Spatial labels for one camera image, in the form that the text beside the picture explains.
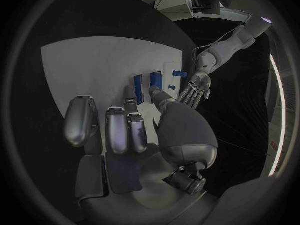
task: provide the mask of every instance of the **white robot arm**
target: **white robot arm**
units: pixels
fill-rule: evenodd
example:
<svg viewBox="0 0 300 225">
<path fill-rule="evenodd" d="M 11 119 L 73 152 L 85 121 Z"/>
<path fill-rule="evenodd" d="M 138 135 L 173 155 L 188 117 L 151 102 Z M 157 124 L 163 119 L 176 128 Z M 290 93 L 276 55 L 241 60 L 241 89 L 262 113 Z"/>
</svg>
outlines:
<svg viewBox="0 0 300 225">
<path fill-rule="evenodd" d="M 208 100 L 212 84 L 209 74 L 227 63 L 239 50 L 249 48 L 255 42 L 255 38 L 263 34 L 270 26 L 271 23 L 266 19 L 253 15 L 245 26 L 237 27 L 229 39 L 217 42 L 199 54 L 196 72 L 188 86 L 179 95 L 178 101 L 196 109 L 202 95 Z"/>
</svg>

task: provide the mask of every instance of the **robotic hand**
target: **robotic hand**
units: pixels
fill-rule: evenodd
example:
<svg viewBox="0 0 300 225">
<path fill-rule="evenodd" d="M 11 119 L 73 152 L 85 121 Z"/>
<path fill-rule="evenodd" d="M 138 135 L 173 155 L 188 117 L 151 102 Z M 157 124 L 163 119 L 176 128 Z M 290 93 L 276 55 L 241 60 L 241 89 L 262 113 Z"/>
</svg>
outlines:
<svg viewBox="0 0 300 225">
<path fill-rule="evenodd" d="M 208 100 L 212 84 L 209 75 L 227 63 L 236 52 L 254 44 L 255 38 L 263 34 L 270 26 L 271 24 L 265 19 L 253 15 L 245 26 L 238 26 L 228 40 L 217 42 L 199 54 L 196 72 L 179 95 L 178 101 L 196 109 L 202 95 Z"/>
</svg>

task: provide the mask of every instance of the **black curtain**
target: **black curtain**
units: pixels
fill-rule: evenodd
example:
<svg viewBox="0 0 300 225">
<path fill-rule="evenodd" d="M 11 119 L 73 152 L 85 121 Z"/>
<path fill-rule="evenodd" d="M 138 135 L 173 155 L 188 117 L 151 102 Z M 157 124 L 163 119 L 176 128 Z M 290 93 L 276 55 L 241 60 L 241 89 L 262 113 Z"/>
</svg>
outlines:
<svg viewBox="0 0 300 225">
<path fill-rule="evenodd" d="M 194 18 L 176 24 L 200 47 L 215 42 L 241 22 Z M 209 75 L 210 97 L 201 100 L 197 111 L 214 130 L 219 149 L 215 164 L 201 174 L 207 178 L 205 189 L 217 197 L 262 173 L 269 141 L 265 101 L 269 67 L 269 37 L 262 34 L 251 47 L 240 50 Z"/>
</svg>

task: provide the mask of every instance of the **light strip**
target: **light strip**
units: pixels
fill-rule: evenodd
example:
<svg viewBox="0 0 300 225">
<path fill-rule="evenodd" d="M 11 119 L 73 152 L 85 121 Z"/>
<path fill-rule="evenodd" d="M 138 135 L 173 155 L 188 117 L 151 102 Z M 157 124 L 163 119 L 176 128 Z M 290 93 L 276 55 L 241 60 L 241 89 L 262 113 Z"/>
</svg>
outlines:
<svg viewBox="0 0 300 225">
<path fill-rule="evenodd" d="M 275 170 L 277 168 L 281 153 L 282 153 L 282 149 L 283 149 L 283 145 L 284 145 L 284 140 L 285 140 L 285 133 L 286 133 L 286 100 L 285 100 L 285 94 L 284 94 L 284 87 L 283 87 L 283 83 L 281 81 L 280 78 L 280 74 L 278 71 L 278 68 L 276 66 L 276 63 L 274 61 L 274 58 L 272 56 L 272 54 L 270 54 L 270 59 L 271 59 L 271 63 L 273 65 L 275 74 L 276 74 L 276 78 L 278 81 L 278 86 L 279 86 L 279 92 L 280 92 L 280 97 L 281 97 L 281 108 L 282 108 L 282 122 L 281 122 L 281 134 L 280 134 L 280 140 L 279 140 L 279 145 L 278 145 L 278 150 L 277 150 L 277 154 L 275 157 L 275 161 L 274 164 L 272 166 L 272 169 L 270 171 L 269 176 L 272 176 L 275 173 Z"/>
</svg>

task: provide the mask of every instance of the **white board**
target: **white board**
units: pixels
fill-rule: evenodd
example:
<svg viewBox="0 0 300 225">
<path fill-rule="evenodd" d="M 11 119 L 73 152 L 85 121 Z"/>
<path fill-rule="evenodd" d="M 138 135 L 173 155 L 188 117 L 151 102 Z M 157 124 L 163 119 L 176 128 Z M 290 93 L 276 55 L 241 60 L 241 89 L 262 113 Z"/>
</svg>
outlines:
<svg viewBox="0 0 300 225">
<path fill-rule="evenodd" d="M 158 144 L 153 118 L 158 112 L 148 93 L 150 73 L 161 71 L 163 90 L 177 99 L 182 69 L 182 51 L 154 42 L 124 37 L 83 37 L 41 48 L 43 68 L 55 103 L 65 117 L 69 102 L 77 95 L 95 99 L 105 144 L 105 114 L 109 107 L 123 107 L 124 89 L 134 86 L 134 76 L 143 76 L 145 102 L 138 106 L 145 120 L 149 143 Z"/>
</svg>

